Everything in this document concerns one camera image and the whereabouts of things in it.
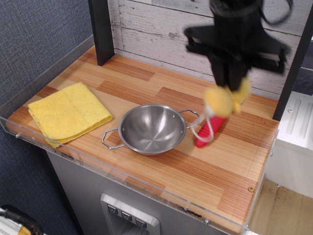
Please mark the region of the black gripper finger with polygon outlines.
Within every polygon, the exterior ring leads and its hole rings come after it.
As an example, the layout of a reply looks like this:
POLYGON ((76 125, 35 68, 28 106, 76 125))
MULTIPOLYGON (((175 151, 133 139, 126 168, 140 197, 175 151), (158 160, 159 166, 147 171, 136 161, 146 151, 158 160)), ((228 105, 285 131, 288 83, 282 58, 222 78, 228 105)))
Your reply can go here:
POLYGON ((213 55, 208 56, 209 62, 211 64, 211 70, 218 86, 228 86, 230 87, 229 80, 229 66, 230 61, 224 58, 215 57, 213 55))
POLYGON ((234 62, 231 65, 231 91, 237 91, 252 65, 249 61, 234 62))

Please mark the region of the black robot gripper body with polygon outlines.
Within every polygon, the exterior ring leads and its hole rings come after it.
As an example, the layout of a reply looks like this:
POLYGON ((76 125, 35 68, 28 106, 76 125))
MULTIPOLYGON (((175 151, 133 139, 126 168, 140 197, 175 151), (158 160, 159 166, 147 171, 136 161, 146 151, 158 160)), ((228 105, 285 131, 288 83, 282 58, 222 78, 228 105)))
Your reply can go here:
POLYGON ((283 73, 290 48, 269 36, 262 0, 211 0, 213 25, 192 26, 184 30, 190 52, 206 55, 225 64, 283 73))

